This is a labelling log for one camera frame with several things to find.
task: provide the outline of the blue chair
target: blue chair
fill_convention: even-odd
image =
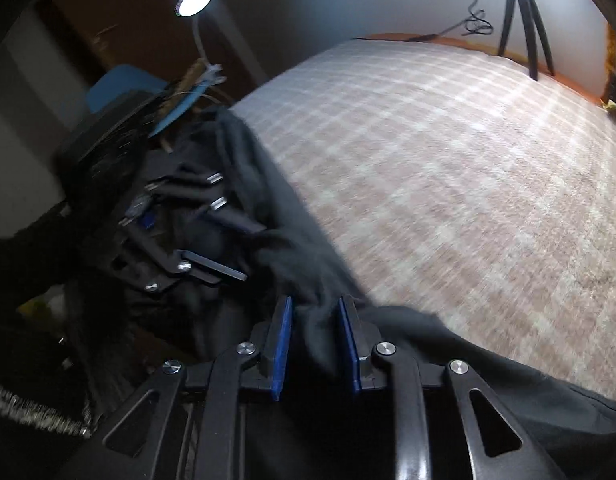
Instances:
[[[115,98],[130,90],[145,90],[158,94],[167,81],[132,65],[117,65],[107,72],[86,93],[86,104],[91,113],[97,113]]]

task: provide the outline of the bed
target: bed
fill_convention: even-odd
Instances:
[[[354,40],[233,110],[377,304],[616,399],[616,124],[451,46]]]

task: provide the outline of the wooden door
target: wooden door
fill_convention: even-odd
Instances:
[[[53,0],[107,69],[131,64],[167,81],[181,78],[198,58],[192,20],[177,16],[179,0]],[[201,39],[212,63],[221,63],[223,88],[240,99],[255,85],[207,12]]]

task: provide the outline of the tripod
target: tripod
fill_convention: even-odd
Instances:
[[[548,70],[552,75],[555,75],[554,63],[552,61],[552,51],[550,50],[550,43],[548,43],[548,35],[543,25],[541,15],[539,14],[539,7],[537,7],[537,2],[534,0],[519,0],[519,9],[521,10],[521,19],[523,21],[523,29],[525,30],[525,43],[528,51],[530,77],[535,81],[539,77],[537,40],[534,35],[535,23],[537,26],[537,31],[539,32],[541,44],[543,46],[543,52],[546,55]],[[508,37],[510,36],[510,27],[512,26],[513,14],[514,0],[507,0],[507,3],[505,4],[504,27],[501,33],[501,43],[499,43],[499,56],[503,56],[505,54],[505,47],[507,46]]]

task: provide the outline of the silver bolt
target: silver bolt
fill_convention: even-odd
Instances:
[[[217,200],[215,200],[213,203],[211,203],[210,207],[213,208],[215,211],[217,211],[217,209],[225,206],[227,203],[228,201],[224,197],[221,196]]]
[[[215,182],[219,182],[223,179],[223,175],[221,173],[215,173],[207,178],[210,184],[214,184]]]
[[[463,375],[469,370],[469,368],[467,363],[459,360],[454,360],[450,363],[450,370],[452,370],[456,374]]]
[[[397,347],[395,347],[392,343],[388,343],[384,341],[383,343],[379,343],[377,346],[377,352],[381,355],[392,355],[397,351]]]
[[[250,341],[246,341],[245,343],[239,343],[237,345],[237,354],[251,355],[251,354],[254,354],[256,349],[257,347],[255,346],[254,343],[251,343]]]
[[[179,370],[181,370],[181,363],[175,359],[171,359],[161,365],[161,370],[163,370],[163,373],[168,375],[176,374]]]

